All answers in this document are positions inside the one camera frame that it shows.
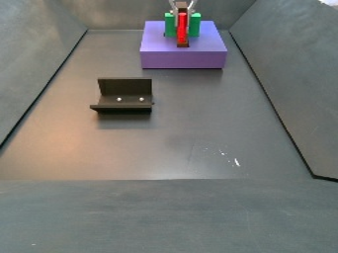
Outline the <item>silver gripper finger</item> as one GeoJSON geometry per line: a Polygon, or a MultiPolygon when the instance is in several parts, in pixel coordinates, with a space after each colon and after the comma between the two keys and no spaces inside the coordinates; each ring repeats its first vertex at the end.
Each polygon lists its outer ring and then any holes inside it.
{"type": "Polygon", "coordinates": [[[168,0],[168,4],[170,4],[170,12],[173,13],[174,17],[177,18],[178,9],[175,7],[175,1],[174,0],[168,0]]]}
{"type": "Polygon", "coordinates": [[[189,6],[187,6],[187,15],[191,16],[191,14],[194,13],[194,7],[197,4],[197,0],[190,0],[189,6]]]}

